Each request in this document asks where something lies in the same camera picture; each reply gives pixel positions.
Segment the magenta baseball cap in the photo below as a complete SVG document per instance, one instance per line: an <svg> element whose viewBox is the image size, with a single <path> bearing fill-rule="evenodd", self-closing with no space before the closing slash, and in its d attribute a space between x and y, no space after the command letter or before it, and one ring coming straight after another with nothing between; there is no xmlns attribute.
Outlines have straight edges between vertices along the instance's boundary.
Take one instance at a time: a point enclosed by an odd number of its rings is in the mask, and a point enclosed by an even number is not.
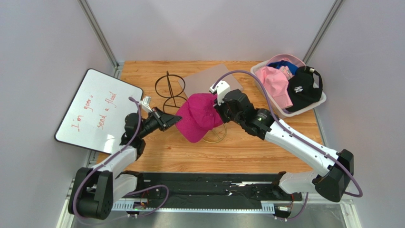
<svg viewBox="0 0 405 228"><path fill-rule="evenodd" d="M199 142L210 130L223 124L213 107L216 98L210 93L193 94L178 109L176 115L181 120L175 126L189 142Z"/></svg>

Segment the pink bucket hat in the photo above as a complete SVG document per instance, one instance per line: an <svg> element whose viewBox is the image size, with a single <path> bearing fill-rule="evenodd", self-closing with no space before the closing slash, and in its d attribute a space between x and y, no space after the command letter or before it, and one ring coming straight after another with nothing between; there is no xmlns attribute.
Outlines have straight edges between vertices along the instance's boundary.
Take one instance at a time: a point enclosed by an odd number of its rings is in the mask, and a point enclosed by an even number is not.
<svg viewBox="0 0 405 228"><path fill-rule="evenodd" d="M287 92L289 85L288 79L280 70L265 66L255 71L255 75L281 109L293 106Z"/></svg>

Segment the black NY baseball cap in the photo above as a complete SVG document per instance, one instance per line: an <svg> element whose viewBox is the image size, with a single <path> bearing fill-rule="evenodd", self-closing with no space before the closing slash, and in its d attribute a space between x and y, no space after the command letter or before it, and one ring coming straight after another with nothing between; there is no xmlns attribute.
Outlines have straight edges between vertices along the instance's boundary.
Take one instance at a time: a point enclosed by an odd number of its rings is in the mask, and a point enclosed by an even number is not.
<svg viewBox="0 0 405 228"><path fill-rule="evenodd" d="M295 75L288 80L287 92L292 106L288 112L296 112L319 102L323 92L323 81L320 73L309 66L299 67Z"/></svg>

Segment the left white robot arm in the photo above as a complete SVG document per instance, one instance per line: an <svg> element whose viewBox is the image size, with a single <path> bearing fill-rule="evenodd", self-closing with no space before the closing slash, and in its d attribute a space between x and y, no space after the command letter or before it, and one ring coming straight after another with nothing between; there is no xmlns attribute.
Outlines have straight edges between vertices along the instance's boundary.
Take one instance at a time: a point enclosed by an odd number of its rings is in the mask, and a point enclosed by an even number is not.
<svg viewBox="0 0 405 228"><path fill-rule="evenodd" d="M128 114L118 151L100 164L77 171L68 212L80 218L106 219L119 199L140 191L143 175L124 169L143 154L146 146L144 137L155 130L164 132L181 119L157 107L145 119L139 113Z"/></svg>

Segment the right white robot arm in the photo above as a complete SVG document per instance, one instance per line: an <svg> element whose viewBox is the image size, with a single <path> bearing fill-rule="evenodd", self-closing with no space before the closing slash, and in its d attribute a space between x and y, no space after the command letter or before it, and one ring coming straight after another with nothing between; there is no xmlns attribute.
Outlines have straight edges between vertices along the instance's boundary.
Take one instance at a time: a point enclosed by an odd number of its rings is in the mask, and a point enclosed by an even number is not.
<svg viewBox="0 0 405 228"><path fill-rule="evenodd" d="M312 168L302 173L281 172L275 185L282 191L316 192L332 202L340 202L347 193L354 175L352 152L338 152L314 142L279 119L272 109L255 108L239 89L221 91L214 102L224 123L237 123L247 134L284 148Z"/></svg>

